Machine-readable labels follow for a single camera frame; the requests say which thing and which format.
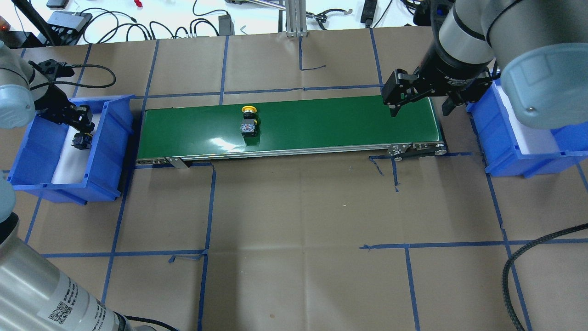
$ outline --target qr code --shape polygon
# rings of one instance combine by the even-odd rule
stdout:
[[[70,306],[64,304],[63,302],[59,302],[57,309],[55,309],[51,315],[49,315],[49,319],[54,320],[59,324],[63,324],[71,312],[72,308]]]

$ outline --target green conveyor belt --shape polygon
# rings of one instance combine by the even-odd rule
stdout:
[[[404,106],[394,118],[379,95],[254,103],[260,130],[247,139],[240,132],[244,105],[147,110],[138,163],[370,150],[443,140],[429,99]]]

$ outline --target brown floor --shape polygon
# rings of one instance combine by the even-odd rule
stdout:
[[[373,34],[384,73],[414,67],[430,41],[418,28]],[[219,102],[219,93],[197,93],[379,84],[368,30],[305,39],[303,67],[326,63],[323,74],[301,74],[298,40],[245,37],[228,39],[226,82],[217,75],[206,84],[197,77],[222,70],[224,38],[93,45],[88,63],[108,65],[125,78],[107,91],[76,94],[134,93],[140,98],[131,109],[138,112]],[[27,51],[25,58],[79,62],[86,53],[86,46],[51,48]],[[252,57],[259,60],[243,65]],[[166,65],[200,74],[162,69]],[[81,81],[97,84],[106,79],[101,75],[88,69]],[[378,92],[225,94],[223,101]],[[136,169],[128,186],[122,180],[124,195],[115,202],[39,203],[18,192],[18,233],[111,309],[181,330],[197,330],[199,317],[202,330],[513,330],[500,292],[507,250],[585,222],[588,162],[529,179],[487,177],[463,109],[441,122],[449,148],[463,155],[396,164],[376,159],[382,175],[369,157],[385,151]],[[23,134],[0,130],[0,169],[12,166]],[[516,263],[514,304],[535,331],[588,325],[588,233],[565,238]],[[172,255],[202,257],[170,263]]]

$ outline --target yellow ring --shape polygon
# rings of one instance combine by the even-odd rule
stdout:
[[[241,109],[242,112],[246,112],[246,111],[250,111],[252,113],[256,113],[257,112],[257,108],[255,108],[254,106],[245,106]]]

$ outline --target blue plastic bin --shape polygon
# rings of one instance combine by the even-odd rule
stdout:
[[[480,101],[468,105],[467,111],[473,116],[486,154],[486,173],[492,176],[529,178],[560,173],[588,158],[588,123],[551,130],[559,148],[557,153],[522,154],[496,84]]]
[[[35,117],[29,124],[7,180],[15,190],[26,191],[55,203],[114,201],[121,177],[126,143],[133,133],[129,100],[133,95],[74,98],[76,105],[88,105],[101,113],[92,140],[83,180],[76,184],[52,184],[68,126]]]

